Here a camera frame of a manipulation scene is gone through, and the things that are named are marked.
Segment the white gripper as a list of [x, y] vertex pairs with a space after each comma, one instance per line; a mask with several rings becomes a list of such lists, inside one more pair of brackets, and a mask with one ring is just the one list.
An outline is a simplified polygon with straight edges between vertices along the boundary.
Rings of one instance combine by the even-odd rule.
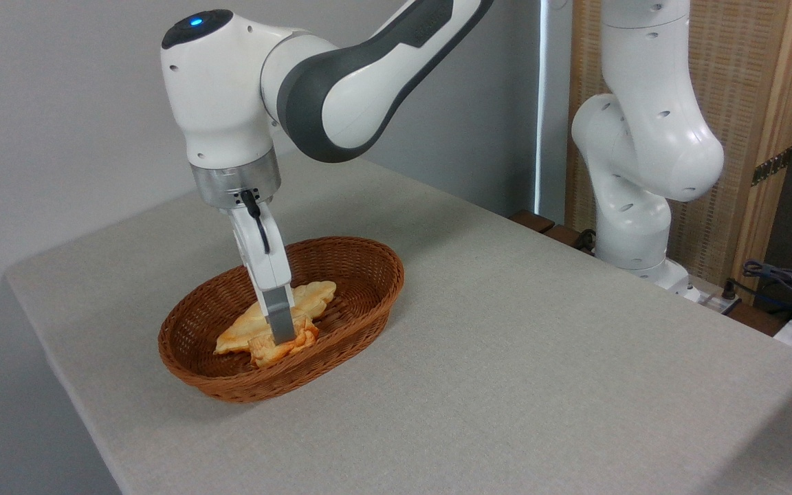
[[258, 204], [261, 228], [244, 206], [224, 209], [230, 218], [240, 256], [258, 294], [262, 314], [271, 327], [275, 345], [296, 339], [292, 318], [294, 301], [288, 257], [268, 204]]

